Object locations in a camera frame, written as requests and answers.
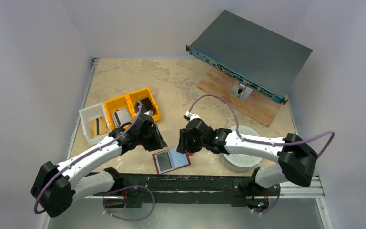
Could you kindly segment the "white VIP credit card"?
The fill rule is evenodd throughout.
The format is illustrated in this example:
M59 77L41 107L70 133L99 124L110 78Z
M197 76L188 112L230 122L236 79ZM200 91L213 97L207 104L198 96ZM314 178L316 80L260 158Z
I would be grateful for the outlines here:
M128 112L128 110L126 108L120 108L120 109L117 109L116 111L117 111L117 115L118 115L121 125L132 121L130 113Z

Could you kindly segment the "red leather card holder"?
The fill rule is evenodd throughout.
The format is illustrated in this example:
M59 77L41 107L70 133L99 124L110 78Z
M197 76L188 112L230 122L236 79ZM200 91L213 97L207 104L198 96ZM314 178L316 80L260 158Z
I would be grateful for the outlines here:
M156 155L158 153L166 152L166 151L169 154L169 159L170 159L172 168L170 170L166 170L166 171L160 173L159 172L159 169L158 169L158 163L157 163ZM187 166L190 166L191 165L191 161L189 159L188 154L178 153L176 151L176 148L167 149L167 150L163 150L163 151L154 153L152 155L152 157L153 157L154 164L155 164L155 168L156 168L156 172L157 172L158 175L165 174L165 173L168 173L168 172L171 172L171 171L175 171L177 169L180 169L180 168L187 167Z

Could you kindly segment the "gold card with black stripe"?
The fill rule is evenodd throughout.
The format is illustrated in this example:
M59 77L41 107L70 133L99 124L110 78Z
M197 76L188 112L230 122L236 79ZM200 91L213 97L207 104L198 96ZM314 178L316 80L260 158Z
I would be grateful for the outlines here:
M99 116L97 118L92 119L90 122L91 135L92 138L98 138L102 135L106 135L109 132L107 127L107 122L104 116Z

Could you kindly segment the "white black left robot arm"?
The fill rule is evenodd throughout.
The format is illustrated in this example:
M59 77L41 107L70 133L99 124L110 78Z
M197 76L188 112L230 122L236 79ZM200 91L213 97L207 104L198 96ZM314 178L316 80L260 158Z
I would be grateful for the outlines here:
M34 213L47 213L53 218L86 196L118 195L124 188L124 178L116 169L109 167L96 174L92 171L137 146L149 152L167 147L157 124L146 114L127 123L127 128L113 129L98 144L73 158L56 165L51 161L44 163L31 188L36 199Z

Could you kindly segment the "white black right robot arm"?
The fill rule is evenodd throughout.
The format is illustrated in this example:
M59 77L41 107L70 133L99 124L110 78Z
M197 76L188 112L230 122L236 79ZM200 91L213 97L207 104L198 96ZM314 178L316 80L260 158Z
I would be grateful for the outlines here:
M242 154L272 161L268 167L258 168L248 187L254 194L283 182L308 187L312 182L318 154L306 143L296 144L299 136L284 138L238 136L231 129L212 129L202 119L195 118L179 131L177 152L195 153L205 148L214 154Z

